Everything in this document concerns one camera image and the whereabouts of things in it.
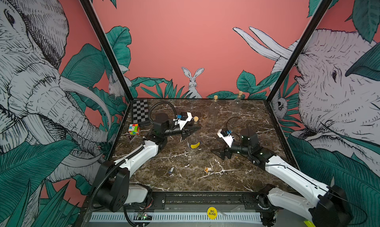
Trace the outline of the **glass bottle yellow price label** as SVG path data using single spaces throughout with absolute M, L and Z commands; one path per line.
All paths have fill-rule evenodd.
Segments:
M 193 125 L 192 126 L 200 126 L 201 127 L 201 124 L 200 124 L 200 121 L 199 121 L 199 117 L 198 116 L 195 116 L 194 117 L 194 121 L 193 121 Z M 200 142 L 201 143 L 201 137 L 200 137 L 200 130 L 198 130 L 196 133 L 194 133 L 193 135 L 191 135 L 190 137 L 187 138 L 187 145 L 188 145 L 188 148 L 190 150 L 195 150 L 195 149 L 191 149 L 190 148 L 190 145 L 192 144 L 196 144 Z

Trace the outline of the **glass bottle blue label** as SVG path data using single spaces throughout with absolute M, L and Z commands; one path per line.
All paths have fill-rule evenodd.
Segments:
M 239 111 L 241 109 L 241 99 L 242 99 L 243 92 L 239 91 L 236 99 L 234 99 L 230 106 L 230 118 L 238 117 Z

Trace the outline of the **yellow blue price label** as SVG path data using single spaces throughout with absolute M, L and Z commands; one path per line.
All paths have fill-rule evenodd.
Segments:
M 190 145 L 191 149 L 197 149 L 200 146 L 200 142 Z

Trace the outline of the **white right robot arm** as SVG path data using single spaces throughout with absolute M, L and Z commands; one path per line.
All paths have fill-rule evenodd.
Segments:
M 217 135 L 226 145 L 212 149 L 213 154 L 222 160 L 240 154 L 298 193 L 295 195 L 268 184 L 257 193 L 254 205 L 262 210 L 286 209 L 316 227 L 347 227 L 350 224 L 353 215 L 342 188 L 330 187 L 294 168 L 270 149 L 262 147 L 258 135 L 249 128 L 241 130 L 238 141 L 227 128 L 218 130 Z

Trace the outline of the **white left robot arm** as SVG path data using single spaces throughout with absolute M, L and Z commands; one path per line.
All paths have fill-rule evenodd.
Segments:
M 116 161 L 101 164 L 93 183 L 89 207 L 92 211 L 106 208 L 112 212 L 126 204 L 149 203 L 147 187 L 130 185 L 131 176 L 149 159 L 166 146 L 168 137 L 180 135 L 184 140 L 200 129 L 190 112 L 182 112 L 175 119 L 165 113 L 155 116 L 153 127 L 143 138 L 142 144 L 131 153 Z

